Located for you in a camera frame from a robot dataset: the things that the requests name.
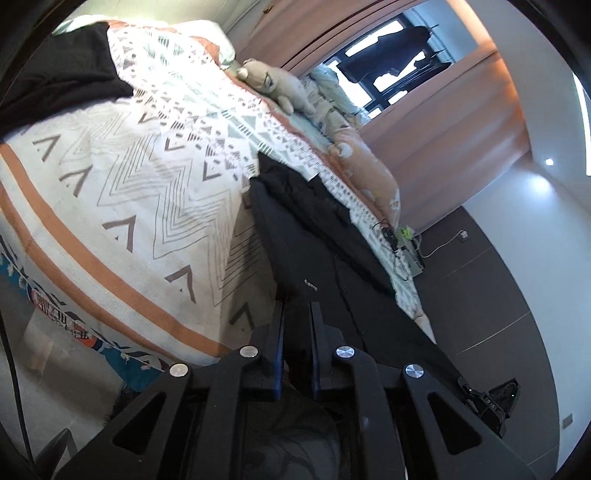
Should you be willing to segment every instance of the white blanket with geometric pattern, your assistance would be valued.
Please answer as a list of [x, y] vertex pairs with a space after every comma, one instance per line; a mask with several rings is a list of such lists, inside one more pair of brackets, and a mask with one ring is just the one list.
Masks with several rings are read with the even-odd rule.
[[0, 146], [0, 248], [39, 292], [156, 368], [243, 345], [270, 320], [275, 293], [247, 192], [264, 151], [320, 176], [414, 316], [408, 266], [375, 216], [201, 44], [152, 28], [108, 36], [134, 97], [64, 112]]

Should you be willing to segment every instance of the clothes hanging outside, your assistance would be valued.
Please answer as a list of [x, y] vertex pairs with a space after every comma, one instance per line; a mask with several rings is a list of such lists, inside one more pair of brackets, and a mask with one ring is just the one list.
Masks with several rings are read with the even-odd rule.
[[376, 43], [340, 62], [337, 68], [352, 83], [365, 77], [373, 81], [386, 73], [398, 76], [427, 47], [429, 37], [427, 27], [408, 27], [382, 35]]

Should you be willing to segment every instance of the black plastic mount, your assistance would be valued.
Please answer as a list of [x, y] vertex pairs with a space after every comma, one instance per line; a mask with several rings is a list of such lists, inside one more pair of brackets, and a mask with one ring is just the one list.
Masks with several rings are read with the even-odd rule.
[[[245, 404], [281, 396], [283, 310], [276, 302], [271, 324], [253, 331], [256, 350], [235, 350], [209, 367], [175, 365], [162, 374], [56, 479], [240, 479]], [[310, 305], [310, 327], [314, 399], [352, 406], [351, 478], [535, 479], [478, 416], [418, 365], [422, 375], [410, 376], [366, 352], [341, 348], [341, 332], [324, 325], [317, 303]]]

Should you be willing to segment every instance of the plush toy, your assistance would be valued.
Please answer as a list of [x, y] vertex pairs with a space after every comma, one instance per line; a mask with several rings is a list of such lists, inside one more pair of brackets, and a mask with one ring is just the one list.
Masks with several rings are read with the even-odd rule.
[[400, 189], [386, 165], [375, 157], [352, 127], [336, 130], [332, 141], [335, 144], [329, 148], [329, 157], [339, 162], [353, 185], [374, 203], [382, 218], [396, 228], [400, 218]]
[[236, 76], [257, 92], [271, 97], [288, 115], [294, 110], [306, 115], [316, 113], [300, 81], [283, 69], [269, 67], [261, 61], [249, 59], [238, 69]]

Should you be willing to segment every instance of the black jacket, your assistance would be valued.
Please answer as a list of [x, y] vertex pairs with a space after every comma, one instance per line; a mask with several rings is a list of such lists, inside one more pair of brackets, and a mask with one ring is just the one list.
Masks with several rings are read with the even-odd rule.
[[251, 179], [256, 227], [278, 285], [295, 312], [285, 324], [290, 349], [308, 349], [307, 305], [318, 301], [325, 324], [381, 364], [418, 363], [461, 397], [460, 373], [396, 303], [388, 274], [318, 177], [309, 182], [259, 153]]
[[337, 68], [353, 83], [366, 76], [374, 81], [391, 70], [398, 75], [425, 49], [429, 36], [426, 27], [409, 27], [382, 35], [376, 43], [342, 61]]
[[99, 22], [45, 39], [0, 104], [0, 139], [64, 109], [134, 94], [117, 76], [108, 29]]

